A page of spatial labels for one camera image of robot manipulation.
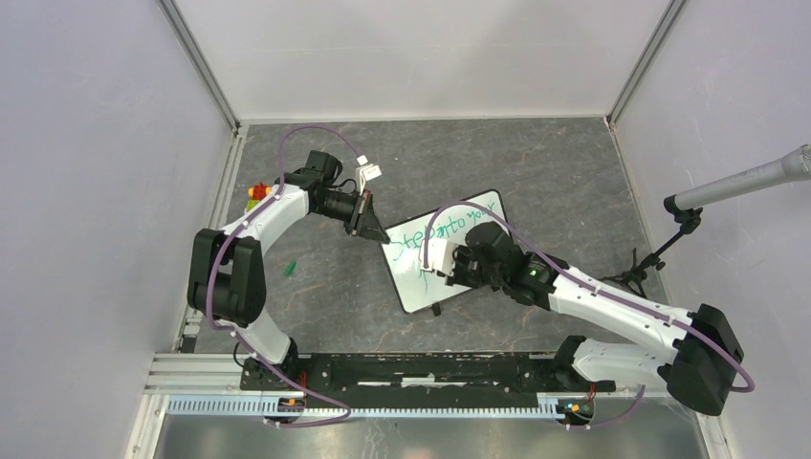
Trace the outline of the green marker cap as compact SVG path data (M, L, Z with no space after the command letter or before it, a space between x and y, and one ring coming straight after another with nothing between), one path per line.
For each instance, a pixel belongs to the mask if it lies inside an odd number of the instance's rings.
M296 261L293 260L285 268L284 275L285 276L290 276L294 272L295 269L296 269Z

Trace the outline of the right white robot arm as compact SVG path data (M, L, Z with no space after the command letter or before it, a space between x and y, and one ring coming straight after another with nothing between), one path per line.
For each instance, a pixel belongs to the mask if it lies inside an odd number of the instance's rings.
M425 251L426 270L449 286L489 288L625 338L624 344L566 339L552 365L565 390L586 382L661 385L682 405L718 416L739 389L744 352L725 314L711 305L690 311L607 285L561 259L524 251L496 222L475 226L462 244L431 240Z

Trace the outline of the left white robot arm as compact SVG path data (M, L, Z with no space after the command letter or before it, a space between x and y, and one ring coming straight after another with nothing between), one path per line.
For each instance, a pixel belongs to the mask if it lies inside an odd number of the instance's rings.
M312 151L305 166L264 187L262 199L240 218L221 229L201 229L193 239L188 305L206 317L211 329L230 333L252 359L265 364L263 375L277 389L298 382L300 364L295 341L265 309L264 257L286 230L310 214L342 223L350 236L389 243L367 187L382 170L365 157L358 163L351 179L355 189L342 191L337 183L341 162Z

